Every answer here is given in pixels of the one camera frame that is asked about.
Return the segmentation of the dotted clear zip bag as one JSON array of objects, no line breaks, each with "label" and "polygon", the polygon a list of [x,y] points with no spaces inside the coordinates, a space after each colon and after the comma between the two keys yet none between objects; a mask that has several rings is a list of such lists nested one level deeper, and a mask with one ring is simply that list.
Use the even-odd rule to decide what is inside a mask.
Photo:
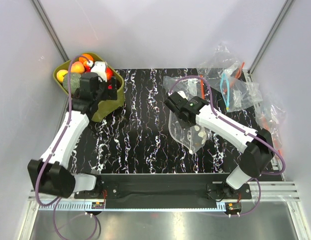
[{"label": "dotted clear zip bag", "polygon": [[178,122],[178,118],[172,112],[169,115],[168,128],[173,139],[186,147],[190,154],[198,152],[212,137],[211,130],[199,125],[183,129]]}]

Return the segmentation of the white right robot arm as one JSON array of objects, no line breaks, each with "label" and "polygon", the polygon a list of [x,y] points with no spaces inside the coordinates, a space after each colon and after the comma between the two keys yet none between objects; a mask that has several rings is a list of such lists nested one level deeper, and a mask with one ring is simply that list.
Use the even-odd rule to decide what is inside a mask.
[{"label": "white right robot arm", "polygon": [[219,113],[208,101],[194,96],[188,100],[184,92],[174,92],[165,105],[178,118],[184,129],[201,126],[220,135],[241,153],[238,166],[228,175],[222,192],[234,198],[251,178],[259,177],[274,157],[271,133],[265,129],[246,127]]}]

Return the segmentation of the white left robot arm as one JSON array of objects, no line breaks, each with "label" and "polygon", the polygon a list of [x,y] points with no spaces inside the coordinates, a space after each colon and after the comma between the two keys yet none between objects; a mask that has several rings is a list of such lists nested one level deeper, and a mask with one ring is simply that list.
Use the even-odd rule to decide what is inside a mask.
[{"label": "white left robot arm", "polygon": [[99,103],[116,101],[120,84],[114,76],[104,81],[95,72],[80,75],[79,84],[71,94],[64,122],[51,145],[39,160],[32,159],[28,164],[36,197],[48,194],[68,198],[73,193],[86,191],[92,198],[98,198],[103,193],[96,175],[72,174],[67,168],[71,153],[97,112]]}]

